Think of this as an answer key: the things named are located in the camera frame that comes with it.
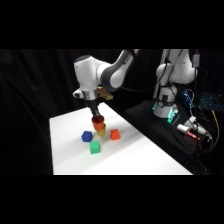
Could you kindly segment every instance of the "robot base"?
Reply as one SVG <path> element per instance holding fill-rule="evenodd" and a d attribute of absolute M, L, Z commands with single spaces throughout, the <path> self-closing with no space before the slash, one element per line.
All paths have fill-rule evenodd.
<path fill-rule="evenodd" d="M 167 107 L 159 107 L 158 105 L 155 107 L 153 114 L 160 118 L 170 118 L 169 114 L 172 109 L 174 109 L 175 105 L 167 106 Z"/>

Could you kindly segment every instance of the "blue cube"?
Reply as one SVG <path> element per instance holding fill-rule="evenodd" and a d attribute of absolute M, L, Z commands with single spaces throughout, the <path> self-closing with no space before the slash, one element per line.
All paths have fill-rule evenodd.
<path fill-rule="evenodd" d="M 93 138 L 92 132 L 85 131 L 82 135 L 83 142 L 91 142 Z"/>

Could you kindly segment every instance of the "cube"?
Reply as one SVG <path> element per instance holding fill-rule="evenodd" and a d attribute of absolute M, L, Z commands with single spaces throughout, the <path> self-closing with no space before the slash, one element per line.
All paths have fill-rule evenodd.
<path fill-rule="evenodd" d="M 119 133 L 118 129 L 111 130 L 110 137 L 111 137 L 112 141 L 120 139 L 121 137 L 120 137 L 120 133 Z"/>
<path fill-rule="evenodd" d="M 82 135 L 83 142 L 91 142 L 93 138 L 92 132 L 85 131 Z"/>
<path fill-rule="evenodd" d="M 99 143 L 99 141 L 90 142 L 90 152 L 91 152 L 91 154 L 100 153 L 100 143 Z"/>

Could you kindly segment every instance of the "green light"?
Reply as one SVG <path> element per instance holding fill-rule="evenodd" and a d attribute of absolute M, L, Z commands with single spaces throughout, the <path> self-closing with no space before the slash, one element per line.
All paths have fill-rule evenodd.
<path fill-rule="evenodd" d="M 154 107 L 152 108 L 152 110 L 155 110 L 157 103 L 155 103 Z"/>
<path fill-rule="evenodd" d="M 169 119 L 172 118 L 172 117 L 171 117 L 171 113 L 172 113 L 172 112 L 173 112 L 173 109 L 170 110 L 170 113 L 169 113 L 169 115 L 168 115 L 168 118 L 169 118 Z"/>

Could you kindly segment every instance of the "black background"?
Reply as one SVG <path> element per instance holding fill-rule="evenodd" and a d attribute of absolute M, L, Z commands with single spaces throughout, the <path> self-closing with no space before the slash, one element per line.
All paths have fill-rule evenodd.
<path fill-rule="evenodd" d="M 79 88 L 74 61 L 79 56 L 114 63 L 121 49 L 2 49 L 0 50 L 0 174 L 53 174 L 49 119 L 85 107 L 72 93 Z M 200 49 L 201 67 L 208 71 L 205 90 L 224 94 L 224 50 Z M 156 82 L 162 49 L 143 49 L 124 87 L 146 89 Z M 199 73 L 198 87 L 204 78 Z M 151 99 L 153 90 L 119 90 L 107 102 L 116 112 Z M 223 162 L 222 138 L 210 156 L 214 170 Z"/>

